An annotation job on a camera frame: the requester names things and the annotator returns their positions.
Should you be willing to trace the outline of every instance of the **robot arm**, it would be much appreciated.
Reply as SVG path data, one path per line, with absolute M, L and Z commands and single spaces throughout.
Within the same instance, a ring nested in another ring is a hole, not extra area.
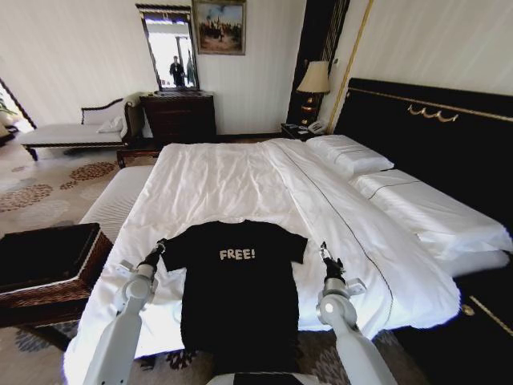
M 157 262 L 165 249 L 164 240 L 161 240 L 136 269 L 124 265 L 129 279 L 115 295 L 118 314 L 100 337 L 84 384 L 128 383 L 141 330 L 139 312 L 155 293 Z
M 338 356 L 350 382 L 353 385 L 397 385 L 376 346 L 363 336 L 356 324 L 356 310 L 349 299 L 351 295 L 365 292 L 365 285 L 359 279 L 344 280 L 343 265 L 340 259 L 335 261 L 329 255 L 325 242 L 320 255 L 326 264 L 326 278 L 319 294 L 317 315 L 337 336 Z

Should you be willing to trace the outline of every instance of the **telephone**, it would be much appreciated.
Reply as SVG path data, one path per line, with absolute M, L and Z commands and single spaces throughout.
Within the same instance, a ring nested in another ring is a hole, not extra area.
M 308 131 L 312 132 L 313 134 L 320 135 L 326 131 L 326 125 L 322 123 L 320 120 L 316 120 L 312 124 L 310 124 L 307 128 Z

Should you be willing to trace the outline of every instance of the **mirror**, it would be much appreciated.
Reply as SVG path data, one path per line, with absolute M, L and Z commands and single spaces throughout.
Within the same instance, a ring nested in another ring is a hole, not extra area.
M 199 90 L 190 6 L 136 4 L 160 91 Z

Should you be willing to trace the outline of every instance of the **picture frame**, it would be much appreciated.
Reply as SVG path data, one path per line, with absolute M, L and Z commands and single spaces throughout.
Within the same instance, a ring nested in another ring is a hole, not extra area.
M 245 55 L 246 0 L 193 0 L 199 55 Z

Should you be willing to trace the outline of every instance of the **patterned carpet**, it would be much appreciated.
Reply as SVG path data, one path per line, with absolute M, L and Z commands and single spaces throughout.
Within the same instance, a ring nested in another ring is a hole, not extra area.
M 113 150 L 38 150 L 34 162 L 16 143 L 0 147 L 0 236 L 4 233 L 78 223 L 118 171 Z M 151 164 L 139 158 L 133 164 Z M 59 325 L 73 335 L 75 324 Z M 391 332 L 374 340 L 399 384 L 427 384 L 422 372 Z M 64 384 L 62 353 L 39 338 L 14 328 L 0 329 L 1 384 Z M 348 382 L 332 332 L 301 332 L 297 361 L 302 373 L 322 382 Z M 131 383 L 205 384 L 212 377 L 212 357 L 202 352 L 161 354 L 145 371 L 134 362 Z

